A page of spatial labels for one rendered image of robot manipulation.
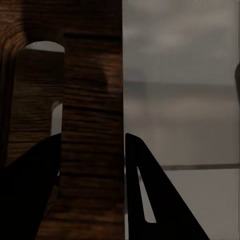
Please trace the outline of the cutting board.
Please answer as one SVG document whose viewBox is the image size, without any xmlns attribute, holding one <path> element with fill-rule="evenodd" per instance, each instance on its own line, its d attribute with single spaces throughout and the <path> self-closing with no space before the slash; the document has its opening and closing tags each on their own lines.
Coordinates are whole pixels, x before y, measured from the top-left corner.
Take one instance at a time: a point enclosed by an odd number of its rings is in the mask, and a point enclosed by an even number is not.
<svg viewBox="0 0 240 240">
<path fill-rule="evenodd" d="M 0 172 L 16 58 L 65 48 L 59 189 L 35 240 L 125 240 L 122 0 L 0 0 Z"/>
</svg>

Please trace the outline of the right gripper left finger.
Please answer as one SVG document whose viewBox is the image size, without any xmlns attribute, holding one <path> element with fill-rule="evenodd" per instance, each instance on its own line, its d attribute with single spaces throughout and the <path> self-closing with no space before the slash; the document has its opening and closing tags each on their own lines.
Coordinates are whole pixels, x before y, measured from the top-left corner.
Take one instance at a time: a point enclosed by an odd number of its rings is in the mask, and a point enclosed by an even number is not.
<svg viewBox="0 0 240 240">
<path fill-rule="evenodd" d="M 61 157 L 61 133 L 0 171 L 0 240 L 35 240 Z"/>
</svg>

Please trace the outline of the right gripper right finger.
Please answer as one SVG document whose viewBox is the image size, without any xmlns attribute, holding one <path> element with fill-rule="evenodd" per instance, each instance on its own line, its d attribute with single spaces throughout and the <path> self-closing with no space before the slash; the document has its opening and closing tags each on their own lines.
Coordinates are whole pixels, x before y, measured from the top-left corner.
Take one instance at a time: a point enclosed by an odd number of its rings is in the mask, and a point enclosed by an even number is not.
<svg viewBox="0 0 240 240">
<path fill-rule="evenodd" d="M 145 142 L 125 134 L 129 240 L 210 240 Z M 156 223 L 145 220 L 139 168 Z"/>
</svg>

